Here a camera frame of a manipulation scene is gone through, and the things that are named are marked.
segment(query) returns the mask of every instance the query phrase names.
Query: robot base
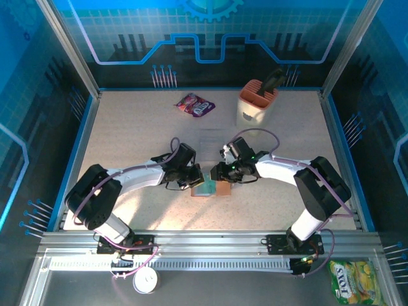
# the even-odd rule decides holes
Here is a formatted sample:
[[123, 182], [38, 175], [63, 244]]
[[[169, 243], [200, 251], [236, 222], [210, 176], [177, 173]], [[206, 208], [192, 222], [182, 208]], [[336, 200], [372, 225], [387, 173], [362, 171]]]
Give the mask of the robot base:
[[[129, 245], [141, 247], [143, 245], [148, 245], [149, 243], [154, 243], [154, 235], [133, 235], [132, 242]], [[96, 254], [114, 254], [115, 252], [120, 252], [123, 255], [151, 255], [153, 254], [153, 247], [141, 250], [122, 250], [110, 245], [103, 237], [99, 238]]]
[[313, 255], [316, 253], [315, 248], [319, 255], [324, 254], [321, 236], [317, 234], [312, 235], [297, 252], [290, 248], [286, 235], [267, 235], [261, 243], [268, 248], [268, 255]]

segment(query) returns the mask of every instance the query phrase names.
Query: yellow snack bag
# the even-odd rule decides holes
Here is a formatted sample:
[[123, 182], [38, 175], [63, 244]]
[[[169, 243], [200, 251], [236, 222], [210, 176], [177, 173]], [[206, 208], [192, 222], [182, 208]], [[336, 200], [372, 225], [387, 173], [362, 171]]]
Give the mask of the yellow snack bag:
[[329, 261], [331, 290], [340, 304], [386, 306], [374, 267], [367, 261]]

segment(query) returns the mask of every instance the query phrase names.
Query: glass panel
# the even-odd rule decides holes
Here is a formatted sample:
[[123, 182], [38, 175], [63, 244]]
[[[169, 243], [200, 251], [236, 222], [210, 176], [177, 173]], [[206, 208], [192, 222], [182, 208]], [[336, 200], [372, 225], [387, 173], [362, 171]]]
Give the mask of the glass panel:
[[90, 1], [57, 9], [100, 87], [322, 86], [364, 0]]
[[0, 292], [18, 305], [89, 94], [35, 1], [0, 1], [0, 38]]
[[[355, 122], [347, 125], [345, 134], [385, 247], [398, 241], [408, 245], [407, 11], [406, 1], [383, 2], [332, 92], [342, 124]], [[395, 258], [402, 250], [389, 251], [396, 251]], [[405, 269], [402, 258], [393, 263]], [[407, 298], [407, 287], [399, 288]]]

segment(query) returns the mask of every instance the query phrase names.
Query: purple snack bag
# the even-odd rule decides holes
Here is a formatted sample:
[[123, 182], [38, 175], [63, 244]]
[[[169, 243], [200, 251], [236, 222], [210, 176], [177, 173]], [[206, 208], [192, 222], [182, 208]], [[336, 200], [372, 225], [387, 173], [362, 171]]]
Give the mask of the purple snack bag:
[[215, 108], [215, 104], [207, 101], [193, 93], [186, 95], [176, 104], [179, 110], [193, 115], [193, 117], [202, 117]]

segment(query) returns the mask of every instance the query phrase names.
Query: gear graphic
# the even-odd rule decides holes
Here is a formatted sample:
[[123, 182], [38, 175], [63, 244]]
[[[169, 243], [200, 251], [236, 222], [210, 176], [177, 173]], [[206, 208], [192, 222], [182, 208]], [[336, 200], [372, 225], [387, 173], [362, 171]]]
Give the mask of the gear graphic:
[[243, 0], [180, 0], [184, 11], [191, 17], [198, 17], [199, 21], [221, 21], [221, 17], [228, 18], [231, 12], [237, 12], [237, 6], [243, 4]]
[[39, 12], [35, 0], [6, 0], [5, 4], [14, 20], [25, 31], [30, 30], [37, 22]]

